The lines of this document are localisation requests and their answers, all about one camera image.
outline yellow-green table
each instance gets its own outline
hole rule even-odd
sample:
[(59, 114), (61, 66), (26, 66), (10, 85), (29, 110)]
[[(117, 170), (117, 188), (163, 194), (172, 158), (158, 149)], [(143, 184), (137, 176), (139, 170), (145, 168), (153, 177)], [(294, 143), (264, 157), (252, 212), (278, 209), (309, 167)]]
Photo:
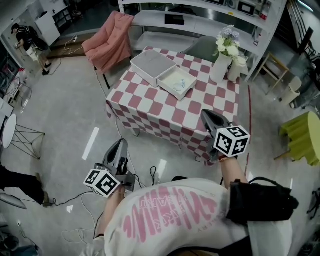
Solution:
[(291, 139), (289, 151), (279, 155), (274, 160), (290, 156), (295, 161), (305, 157), (311, 166), (319, 164), (320, 159), (320, 120), (313, 113), (302, 114), (280, 128), (280, 135), (288, 135)]

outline white cube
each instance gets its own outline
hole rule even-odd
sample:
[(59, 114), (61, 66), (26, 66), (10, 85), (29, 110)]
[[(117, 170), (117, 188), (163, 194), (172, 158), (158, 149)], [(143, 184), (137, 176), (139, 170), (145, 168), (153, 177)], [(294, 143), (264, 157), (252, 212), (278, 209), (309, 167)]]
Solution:
[(106, 170), (92, 169), (83, 184), (97, 195), (108, 198), (120, 182)]
[(249, 139), (250, 134), (241, 125), (221, 128), (216, 131), (213, 147), (231, 158), (246, 151)]

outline pink and white checkered tablecloth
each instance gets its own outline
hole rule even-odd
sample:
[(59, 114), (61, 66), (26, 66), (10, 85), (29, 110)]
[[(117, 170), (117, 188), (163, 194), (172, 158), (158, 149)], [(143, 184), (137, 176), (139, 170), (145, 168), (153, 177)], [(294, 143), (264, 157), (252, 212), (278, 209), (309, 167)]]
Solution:
[(115, 114), (125, 128), (135, 132), (141, 130), (184, 146), (205, 164), (212, 164), (206, 151), (211, 137), (200, 113), (202, 109), (213, 110), (229, 121), (237, 122), (239, 82), (230, 82), (225, 77), (222, 83), (216, 84), (210, 79), (211, 62), (174, 51), (153, 49), (195, 76), (195, 87), (178, 101), (161, 87), (151, 86), (129, 68), (106, 99), (108, 117)]

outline microwave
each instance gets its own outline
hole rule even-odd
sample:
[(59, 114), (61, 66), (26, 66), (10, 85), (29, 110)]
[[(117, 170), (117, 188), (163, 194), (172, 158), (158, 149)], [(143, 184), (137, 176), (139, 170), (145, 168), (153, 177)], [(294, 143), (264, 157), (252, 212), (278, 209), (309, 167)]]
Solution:
[(208, 2), (208, 3), (212, 3), (212, 4), (216, 4), (216, 5), (220, 5), (220, 6), (227, 5), (227, 0), (203, 0), (203, 1)]
[(256, 3), (251, 0), (228, 0), (228, 6), (239, 12), (253, 16), (256, 11)]

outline white tray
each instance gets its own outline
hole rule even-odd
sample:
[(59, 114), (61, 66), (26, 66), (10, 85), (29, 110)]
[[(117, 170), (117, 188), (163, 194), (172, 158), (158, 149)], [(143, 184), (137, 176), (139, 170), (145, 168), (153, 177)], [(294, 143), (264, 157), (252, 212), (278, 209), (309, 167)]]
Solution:
[(177, 64), (155, 50), (146, 50), (131, 60), (132, 70), (153, 87), (158, 87), (157, 78)]
[[(175, 85), (181, 80), (184, 80), (184, 88)], [(191, 88), (195, 87), (196, 83), (196, 77), (177, 66), (171, 68), (157, 79), (157, 84), (168, 93), (175, 96), (179, 101), (181, 101), (186, 96), (187, 92)]]

